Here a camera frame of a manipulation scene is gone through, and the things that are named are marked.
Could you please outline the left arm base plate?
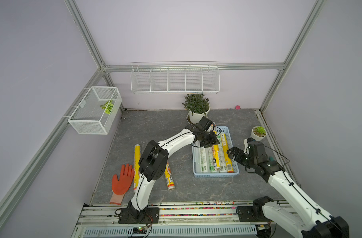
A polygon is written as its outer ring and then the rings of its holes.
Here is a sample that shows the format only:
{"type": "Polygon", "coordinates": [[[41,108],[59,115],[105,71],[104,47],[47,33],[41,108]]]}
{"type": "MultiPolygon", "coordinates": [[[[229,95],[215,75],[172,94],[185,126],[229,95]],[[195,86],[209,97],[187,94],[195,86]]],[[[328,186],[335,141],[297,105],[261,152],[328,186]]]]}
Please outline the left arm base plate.
{"type": "Polygon", "coordinates": [[[160,209],[158,207],[148,207],[142,211],[133,208],[123,208],[120,210],[119,224],[158,224],[160,209]]]}

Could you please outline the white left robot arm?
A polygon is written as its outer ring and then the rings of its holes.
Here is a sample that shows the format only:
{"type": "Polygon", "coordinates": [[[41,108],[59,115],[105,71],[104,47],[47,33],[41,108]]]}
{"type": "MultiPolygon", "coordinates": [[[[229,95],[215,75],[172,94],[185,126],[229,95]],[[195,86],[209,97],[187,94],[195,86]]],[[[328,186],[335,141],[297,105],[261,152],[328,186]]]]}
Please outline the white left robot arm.
{"type": "Polygon", "coordinates": [[[204,148],[219,143],[214,128],[214,122],[202,117],[198,123],[187,125],[181,132],[168,139],[148,142],[139,160],[138,186],[127,207],[130,215],[135,218],[145,216],[154,183],[164,174],[171,155],[185,146],[194,145],[197,141],[204,148]]]}

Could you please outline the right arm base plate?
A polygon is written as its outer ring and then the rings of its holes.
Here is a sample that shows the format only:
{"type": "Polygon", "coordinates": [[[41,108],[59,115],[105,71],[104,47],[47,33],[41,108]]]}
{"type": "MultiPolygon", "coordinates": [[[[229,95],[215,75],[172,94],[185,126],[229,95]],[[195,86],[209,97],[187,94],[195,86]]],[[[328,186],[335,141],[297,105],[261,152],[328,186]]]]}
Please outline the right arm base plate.
{"type": "Polygon", "coordinates": [[[258,206],[238,206],[236,214],[240,222],[271,222],[270,219],[265,217],[262,208],[258,206]]]}

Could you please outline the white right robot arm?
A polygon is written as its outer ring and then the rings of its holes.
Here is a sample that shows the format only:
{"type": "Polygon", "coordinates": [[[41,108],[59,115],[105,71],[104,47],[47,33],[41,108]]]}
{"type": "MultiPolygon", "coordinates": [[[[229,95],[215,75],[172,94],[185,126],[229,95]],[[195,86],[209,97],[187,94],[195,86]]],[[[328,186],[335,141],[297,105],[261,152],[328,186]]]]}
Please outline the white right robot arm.
{"type": "Polygon", "coordinates": [[[255,199],[249,214],[257,221],[275,222],[295,238],[348,238],[348,223],[340,216],[332,216],[311,199],[281,164],[270,160],[265,148],[262,142],[249,138],[244,150],[233,147],[226,155],[244,166],[248,173],[261,176],[297,214],[286,211],[268,196],[255,199]]]}

